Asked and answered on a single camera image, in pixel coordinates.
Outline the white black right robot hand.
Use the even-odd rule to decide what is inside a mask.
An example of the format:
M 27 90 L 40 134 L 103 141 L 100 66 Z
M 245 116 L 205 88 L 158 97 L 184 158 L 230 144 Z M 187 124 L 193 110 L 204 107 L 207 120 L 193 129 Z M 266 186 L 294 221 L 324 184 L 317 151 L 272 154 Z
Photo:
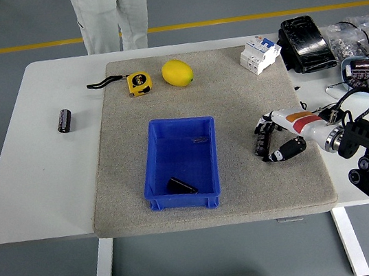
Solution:
M 271 134 L 276 129 L 285 129 L 295 137 L 270 153 Z M 265 162 L 282 162 L 304 152 L 308 141 L 314 141 L 321 149 L 331 151 L 333 140 L 339 132 L 339 126 L 331 125 L 315 113 L 300 108 L 272 111 L 264 114 L 255 128 L 257 140 L 254 152 Z

